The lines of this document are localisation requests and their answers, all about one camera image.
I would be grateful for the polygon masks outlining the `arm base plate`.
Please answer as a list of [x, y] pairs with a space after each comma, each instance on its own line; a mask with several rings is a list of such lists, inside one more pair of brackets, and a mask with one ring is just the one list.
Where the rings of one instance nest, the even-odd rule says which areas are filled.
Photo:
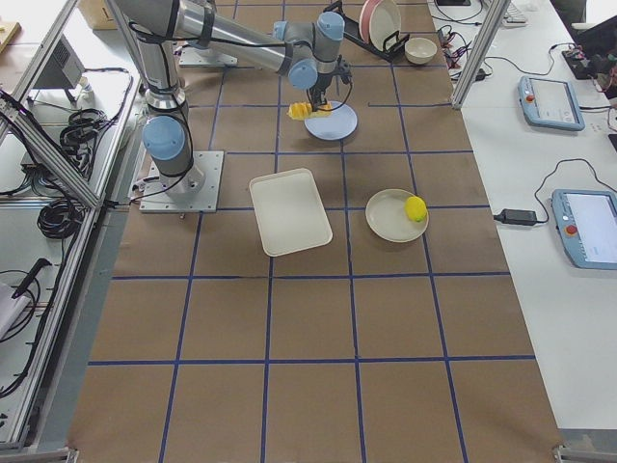
[[180, 181], [161, 176], [151, 161], [148, 175], [155, 180], [147, 182], [139, 200], [144, 213], [213, 213], [217, 210], [220, 181], [224, 164], [222, 150], [194, 152], [194, 166]]
[[237, 59], [211, 48], [203, 48], [188, 42], [182, 46], [179, 66], [181, 68], [232, 68]]

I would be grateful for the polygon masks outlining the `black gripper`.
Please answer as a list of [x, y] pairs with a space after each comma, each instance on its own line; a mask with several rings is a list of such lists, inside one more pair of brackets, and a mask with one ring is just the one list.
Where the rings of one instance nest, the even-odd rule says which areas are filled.
[[351, 93], [351, 66], [345, 60], [319, 63], [316, 83], [308, 89], [311, 112], [330, 111], [330, 102], [327, 101], [326, 92], [335, 77], [339, 77], [342, 83], [348, 86], [348, 93]]

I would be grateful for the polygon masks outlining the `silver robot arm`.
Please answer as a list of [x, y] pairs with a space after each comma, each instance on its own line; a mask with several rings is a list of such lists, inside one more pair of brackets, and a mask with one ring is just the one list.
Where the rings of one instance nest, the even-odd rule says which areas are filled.
[[149, 120], [142, 142], [159, 173], [155, 195], [197, 192], [205, 179], [197, 165], [174, 43], [213, 49], [285, 76], [308, 97], [290, 106], [296, 120], [330, 115], [335, 108], [326, 93], [332, 81], [352, 83], [351, 68], [339, 53], [345, 23], [333, 12], [313, 22], [280, 21], [267, 35], [219, 14], [211, 3], [119, 1], [116, 6], [137, 42], [136, 62], [146, 80]]

